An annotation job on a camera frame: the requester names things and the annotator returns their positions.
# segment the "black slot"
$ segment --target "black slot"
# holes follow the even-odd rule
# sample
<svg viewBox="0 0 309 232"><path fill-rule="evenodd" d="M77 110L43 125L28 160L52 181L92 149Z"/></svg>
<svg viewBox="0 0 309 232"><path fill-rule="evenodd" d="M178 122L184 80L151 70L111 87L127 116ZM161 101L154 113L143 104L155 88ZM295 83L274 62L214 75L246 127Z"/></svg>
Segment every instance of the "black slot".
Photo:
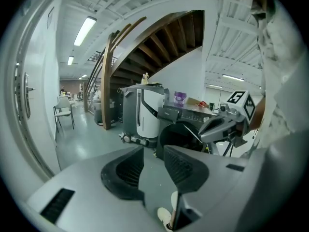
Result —
<svg viewBox="0 0 309 232"><path fill-rule="evenodd" d="M245 169L245 167L234 165L234 164L229 164L226 167L230 168L230 169L233 169L233 170L236 170L236 171L239 171L239 172L242 172Z"/></svg>
<svg viewBox="0 0 309 232"><path fill-rule="evenodd" d="M41 216L55 224L74 193L75 191L62 188L42 210Z"/></svg>

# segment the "ceiling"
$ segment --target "ceiling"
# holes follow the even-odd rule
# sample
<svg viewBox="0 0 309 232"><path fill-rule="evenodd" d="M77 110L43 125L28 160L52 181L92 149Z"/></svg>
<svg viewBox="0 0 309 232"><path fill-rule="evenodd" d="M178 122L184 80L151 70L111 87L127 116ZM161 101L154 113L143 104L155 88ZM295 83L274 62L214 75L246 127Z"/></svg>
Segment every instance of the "ceiling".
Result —
<svg viewBox="0 0 309 232"><path fill-rule="evenodd" d="M168 13L203 9L205 85L222 86L226 91L247 89L259 93L260 55L255 20L250 14L251 3L252 0L63 0L57 31L60 78L73 80L90 75L95 63L88 59L104 49L108 35L144 15L147 19L125 38L114 55L121 54L143 30ZM82 45L73 46L87 16L95 17L97 22ZM68 66L70 55L74 61ZM245 81L224 78L223 73Z"/></svg>

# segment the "floor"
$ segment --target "floor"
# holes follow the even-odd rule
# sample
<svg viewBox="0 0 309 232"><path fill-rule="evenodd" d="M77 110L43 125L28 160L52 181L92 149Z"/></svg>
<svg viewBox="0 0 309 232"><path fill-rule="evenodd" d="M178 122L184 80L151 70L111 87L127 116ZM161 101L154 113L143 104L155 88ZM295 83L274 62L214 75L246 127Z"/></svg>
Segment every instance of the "floor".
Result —
<svg viewBox="0 0 309 232"><path fill-rule="evenodd" d="M91 157L104 155L109 152L132 146L123 143L118 134L122 132L122 124L117 122L108 131L94 122L90 113L84 113L83 103L73 106L75 129L71 119L60 119L62 128L56 134L57 156L60 168L63 170L70 165ZM158 222L156 211L159 207L172 210L170 196L176 191L164 162L155 158L153 150L144 149L144 168L140 176L139 189L145 193L146 209Z"/></svg>

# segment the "wooden staircase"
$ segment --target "wooden staircase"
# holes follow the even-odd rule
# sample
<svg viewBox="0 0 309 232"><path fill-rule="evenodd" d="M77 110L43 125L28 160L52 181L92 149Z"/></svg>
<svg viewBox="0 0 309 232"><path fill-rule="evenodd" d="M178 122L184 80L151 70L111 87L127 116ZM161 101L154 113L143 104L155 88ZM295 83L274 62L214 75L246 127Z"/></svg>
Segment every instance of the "wooden staircase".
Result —
<svg viewBox="0 0 309 232"><path fill-rule="evenodd" d="M202 46L204 11L173 13L145 30L112 66L110 89L140 83Z"/></svg>

